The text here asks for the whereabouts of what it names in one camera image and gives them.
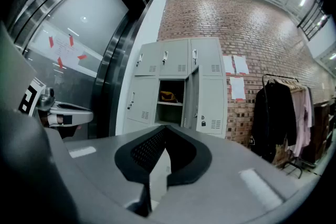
locker shelf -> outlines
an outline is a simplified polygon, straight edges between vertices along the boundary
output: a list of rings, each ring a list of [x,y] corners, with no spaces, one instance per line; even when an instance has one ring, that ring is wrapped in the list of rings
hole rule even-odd
[[[183,106],[183,103],[169,103],[169,102],[157,102],[158,104],[167,104],[167,105],[175,105],[175,106]]]

red brick wall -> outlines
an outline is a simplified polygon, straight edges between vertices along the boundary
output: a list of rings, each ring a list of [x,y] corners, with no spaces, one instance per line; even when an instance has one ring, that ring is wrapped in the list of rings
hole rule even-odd
[[[246,100],[237,102],[228,94],[226,130],[227,139],[245,146],[263,73],[297,77],[312,89],[313,102],[333,94],[332,77],[312,59],[295,24],[262,0],[167,0],[158,40],[183,37],[219,37],[224,54],[246,56]],[[274,163],[287,157],[282,147],[277,151]]]

clothes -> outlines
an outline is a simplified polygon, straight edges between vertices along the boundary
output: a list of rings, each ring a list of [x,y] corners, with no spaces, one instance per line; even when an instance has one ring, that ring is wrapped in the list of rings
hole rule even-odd
[[[312,95],[311,95],[311,90],[309,87],[307,87],[308,89],[308,92],[309,92],[309,99],[310,99],[310,104],[311,104],[311,126],[314,126],[315,125],[315,111],[314,111],[314,104],[313,104],[313,98],[312,98]]]
[[[303,147],[310,143],[310,128],[312,127],[312,108],[307,87],[303,91],[292,93],[296,117],[297,140],[289,147],[295,157],[298,157]]]
[[[252,135],[253,152],[272,162],[276,152],[276,144],[282,145],[287,136],[288,144],[294,145],[297,140],[296,117],[290,90],[279,83],[268,83],[266,86],[269,110],[269,135],[267,137],[267,111],[264,90],[257,93],[254,110]]]

black jacket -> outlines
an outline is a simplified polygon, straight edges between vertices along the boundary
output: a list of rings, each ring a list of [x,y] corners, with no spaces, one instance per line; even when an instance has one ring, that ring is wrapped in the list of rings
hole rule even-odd
[[[267,111],[265,92],[261,89],[256,98],[252,127],[253,152],[272,162],[276,145],[282,145],[287,136],[288,145],[296,143],[296,118],[290,90],[279,83],[265,86],[269,111],[269,134],[267,137]]]

locker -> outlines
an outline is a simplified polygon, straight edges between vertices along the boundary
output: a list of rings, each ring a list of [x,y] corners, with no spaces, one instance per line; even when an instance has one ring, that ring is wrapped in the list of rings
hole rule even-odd
[[[138,122],[138,121],[134,121],[131,119],[126,119],[125,124],[124,124],[124,134],[128,134],[128,133],[132,133],[135,131],[139,131],[142,129],[146,129],[148,128],[149,125],[142,123],[142,122]]]
[[[208,134],[221,134],[224,116],[223,79],[203,77],[202,107],[198,113],[203,118],[197,123],[197,131]]]
[[[161,61],[161,42],[144,44],[137,59],[135,76],[154,76]]]
[[[134,78],[129,92],[127,118],[149,124],[154,88],[154,78]]]
[[[203,100],[203,79],[202,79],[202,66],[198,66],[194,71],[185,79],[184,85],[184,104],[183,104],[183,117],[181,126],[196,130],[197,126],[201,123],[201,117],[198,116],[199,110],[202,107]]]
[[[161,59],[161,76],[188,75],[188,40],[163,42]]]
[[[204,76],[222,76],[222,56],[218,51],[217,39],[191,39],[191,67],[203,67]]]

